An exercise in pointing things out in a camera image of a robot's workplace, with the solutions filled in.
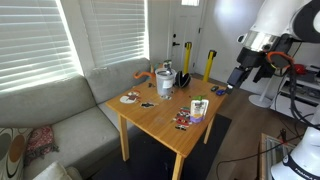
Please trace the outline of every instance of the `doorknob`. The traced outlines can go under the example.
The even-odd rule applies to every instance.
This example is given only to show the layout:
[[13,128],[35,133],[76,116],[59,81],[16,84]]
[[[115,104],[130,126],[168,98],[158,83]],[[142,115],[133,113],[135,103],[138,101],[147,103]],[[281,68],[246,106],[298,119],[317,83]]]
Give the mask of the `doorknob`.
[[179,46],[180,44],[179,43],[176,43],[176,42],[173,42],[172,43],[172,46]]

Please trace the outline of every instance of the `snack package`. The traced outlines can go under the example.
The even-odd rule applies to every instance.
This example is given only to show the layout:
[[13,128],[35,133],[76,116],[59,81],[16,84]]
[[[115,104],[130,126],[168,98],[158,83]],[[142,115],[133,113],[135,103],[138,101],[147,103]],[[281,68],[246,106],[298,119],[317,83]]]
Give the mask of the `snack package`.
[[205,118],[208,104],[209,100],[207,99],[202,99],[201,101],[192,100],[190,109],[190,121],[193,123],[201,122]]

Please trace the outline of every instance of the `yellow stand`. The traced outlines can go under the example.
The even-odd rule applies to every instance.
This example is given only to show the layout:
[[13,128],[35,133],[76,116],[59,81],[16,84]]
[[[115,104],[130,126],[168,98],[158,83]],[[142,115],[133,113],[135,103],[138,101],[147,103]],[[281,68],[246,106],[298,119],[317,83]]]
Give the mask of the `yellow stand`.
[[189,58],[190,58],[190,51],[191,51],[191,47],[192,47],[192,43],[191,42],[186,42],[184,44],[184,47],[186,48],[186,56],[184,57],[184,66],[183,66],[183,74],[187,74],[188,73],[188,68],[189,68]]
[[213,58],[216,57],[216,55],[217,55],[217,51],[215,51],[215,50],[210,50],[209,51],[206,70],[205,70],[204,75],[203,75],[203,81],[204,82],[208,82],[209,74],[210,74],[211,66],[212,66],[212,62],[213,62]]

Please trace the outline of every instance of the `pillow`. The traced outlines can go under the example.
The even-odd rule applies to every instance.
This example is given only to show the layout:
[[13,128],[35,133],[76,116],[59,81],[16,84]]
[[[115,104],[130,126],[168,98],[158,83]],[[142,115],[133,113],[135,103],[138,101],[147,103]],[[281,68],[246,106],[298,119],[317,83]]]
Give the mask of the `pillow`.
[[22,179],[31,128],[0,128],[0,179]]
[[67,174],[65,168],[58,162],[53,162],[45,170],[43,170],[39,175],[37,175],[33,180],[72,180]]
[[42,157],[52,151],[59,151],[59,147],[54,143],[53,130],[51,126],[44,126],[32,131],[29,138],[25,166],[28,166],[32,160]]

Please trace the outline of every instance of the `door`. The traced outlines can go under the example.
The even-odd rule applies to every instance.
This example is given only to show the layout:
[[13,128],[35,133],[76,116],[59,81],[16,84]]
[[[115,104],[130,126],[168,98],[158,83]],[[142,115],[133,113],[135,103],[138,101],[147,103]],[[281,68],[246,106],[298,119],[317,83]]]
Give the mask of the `door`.
[[[198,2],[198,5],[183,5],[186,1]],[[185,59],[185,43],[191,42],[192,48],[189,59],[189,73],[194,72],[194,63],[197,60],[202,19],[204,15],[205,0],[172,0],[171,41],[169,41],[169,56],[171,53],[172,68],[182,71]]]

